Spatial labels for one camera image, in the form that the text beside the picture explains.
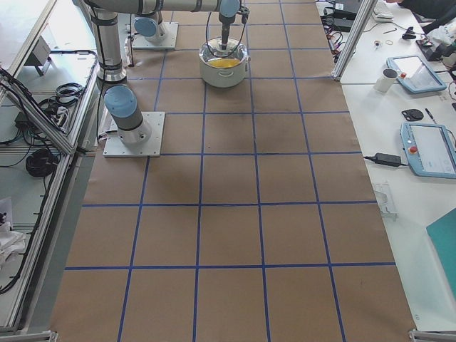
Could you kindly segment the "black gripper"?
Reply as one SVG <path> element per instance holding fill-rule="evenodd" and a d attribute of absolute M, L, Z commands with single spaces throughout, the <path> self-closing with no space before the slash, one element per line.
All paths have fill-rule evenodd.
<path fill-rule="evenodd" d="M 228 41 L 230 26 L 232 24 L 232 18 L 221 16 L 220 22 L 222 23 L 222 41 Z M 227 49 L 227 42 L 221 43 L 221 49 Z"/>

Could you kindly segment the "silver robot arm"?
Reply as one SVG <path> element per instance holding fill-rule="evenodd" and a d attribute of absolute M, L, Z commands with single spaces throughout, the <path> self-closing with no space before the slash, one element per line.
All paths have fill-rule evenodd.
<path fill-rule="evenodd" d="M 118 128 L 118 137 L 126 145 L 149 139 L 152 128 L 141 113 L 134 92 L 123 82 L 123 66 L 118 33 L 118 14 L 135 14 L 135 30 L 144 37 L 155 37 L 160 27 L 161 11 L 217 12 L 222 23 L 222 49 L 227 48 L 230 26 L 236 16 L 245 24 L 249 10 L 241 1 L 80 1 L 88 10 L 98 54 L 98 78 L 111 84 L 104 92 L 104 103 Z"/>
<path fill-rule="evenodd" d="M 159 43 L 166 38 L 166 28 L 162 25 L 160 11 L 148 14 L 138 14 L 134 18 L 135 31 L 151 43 Z"/>

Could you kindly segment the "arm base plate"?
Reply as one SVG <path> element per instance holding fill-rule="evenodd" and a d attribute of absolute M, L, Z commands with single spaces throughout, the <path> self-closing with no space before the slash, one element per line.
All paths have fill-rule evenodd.
<path fill-rule="evenodd" d="M 160 24 L 152 19 L 136 18 L 134 24 L 135 38 L 133 49 L 140 50 L 174 50 L 177 42 L 177 22 Z"/>
<path fill-rule="evenodd" d="M 103 151 L 104 157 L 158 157 L 165 125 L 164 112 L 142 112 L 143 121 L 134 130 L 118 129 L 111 120 Z"/>

